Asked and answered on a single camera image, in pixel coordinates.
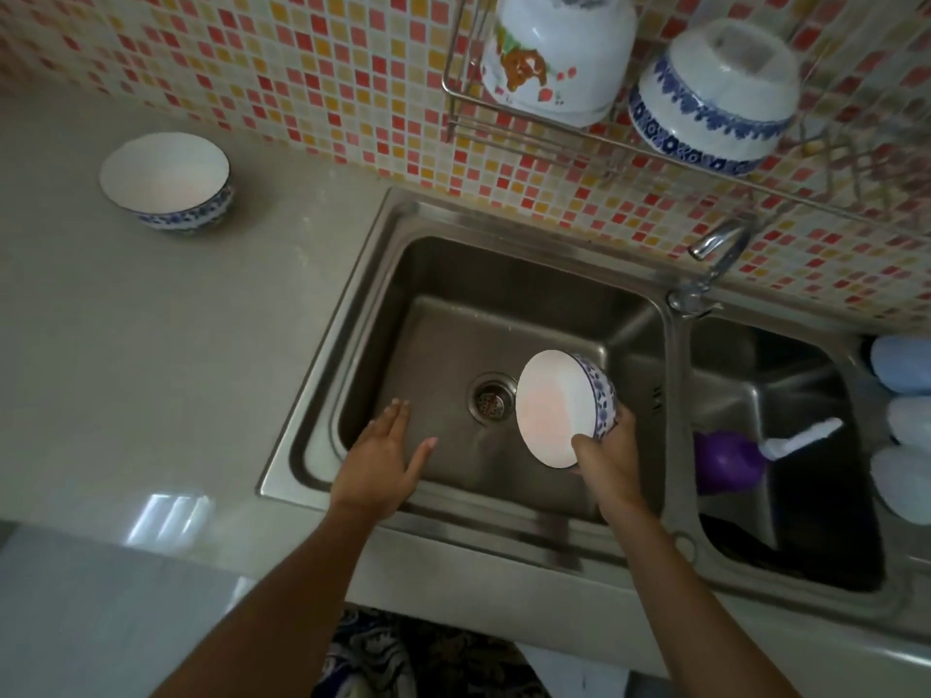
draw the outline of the sink drain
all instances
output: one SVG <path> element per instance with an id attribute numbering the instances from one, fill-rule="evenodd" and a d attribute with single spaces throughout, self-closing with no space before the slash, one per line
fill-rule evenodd
<path id="1" fill-rule="evenodd" d="M 501 372 L 486 372 L 472 380 L 468 392 L 469 413 L 479 423 L 503 422 L 514 413 L 517 383 Z"/>

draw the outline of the double sink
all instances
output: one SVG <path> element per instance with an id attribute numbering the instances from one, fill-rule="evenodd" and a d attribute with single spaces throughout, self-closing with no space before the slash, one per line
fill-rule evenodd
<path id="1" fill-rule="evenodd" d="M 325 508 L 353 441 L 408 399 L 408 454 L 439 443 L 387 525 L 618 583 L 626 573 L 580 476 L 523 444 L 516 380 L 546 349 L 599 364 L 637 417 L 642 487 L 716 589 L 869 625 L 898 626 L 926 539 L 874 500 L 868 452 L 886 397 L 843 322 L 721 291 L 685 319 L 682 274 L 636 257 L 392 190 L 260 483 Z M 773 464 L 751 492 L 699 498 L 692 434 L 784 437 L 839 417 L 830 438 Z"/>

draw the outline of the mosaic tile wall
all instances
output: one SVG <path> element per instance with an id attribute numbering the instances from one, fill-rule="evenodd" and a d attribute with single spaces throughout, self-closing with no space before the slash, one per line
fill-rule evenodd
<path id="1" fill-rule="evenodd" d="M 635 57 L 689 24 L 748 18 L 822 57 L 803 104 L 837 122 L 863 108 L 925 120 L 931 0 L 634 0 Z M 471 197 L 620 247 L 678 259 L 724 217 L 714 201 L 598 179 L 443 141 L 440 87 L 456 0 L 0 0 L 0 83 L 33 72 L 248 130 L 338 163 Z M 861 22 L 867 20 L 863 27 Z M 630 175 L 651 168 L 639 159 Z M 766 180 L 811 169 L 774 156 Z M 682 260 L 690 262 L 688 257 Z M 761 233 L 732 278 L 899 329 L 931 329 L 931 240 L 811 211 Z"/>

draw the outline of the faucet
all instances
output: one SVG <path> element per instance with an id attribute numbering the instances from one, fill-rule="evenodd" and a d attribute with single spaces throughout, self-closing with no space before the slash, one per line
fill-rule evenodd
<path id="1" fill-rule="evenodd" d="M 727 270 L 734 266 L 740 255 L 744 253 L 747 246 L 751 244 L 753 235 L 758 229 L 757 217 L 753 213 L 742 213 L 736 218 L 728 218 L 717 228 L 702 237 L 694 245 L 690 246 L 688 252 L 698 261 L 704 261 L 705 258 L 714 252 L 725 242 L 734 238 L 734 244 L 727 248 L 727 251 L 711 265 L 711 268 L 704 275 L 689 279 L 676 289 L 673 289 L 666 295 L 666 303 L 673 311 L 681 314 L 685 318 L 701 318 L 707 316 L 715 309 L 719 309 L 721 304 L 712 302 L 707 303 L 705 293 L 711 289 L 716 280 L 724 276 Z"/>

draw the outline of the countertop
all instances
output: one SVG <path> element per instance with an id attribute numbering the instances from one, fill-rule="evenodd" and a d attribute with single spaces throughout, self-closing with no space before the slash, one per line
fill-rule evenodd
<path id="1" fill-rule="evenodd" d="M 99 192 L 110 151 L 169 129 L 230 157 L 215 231 L 158 234 Z M 207 495 L 177 555 L 261 577 L 320 520 L 255 487 L 393 183 L 46 84 L 0 97 L 0 170 L 0 518 L 123 544 L 152 495 Z M 630 584 L 379 528 L 349 599 L 665 674 Z M 722 600 L 804 695 L 927 692 L 927 647 Z"/>

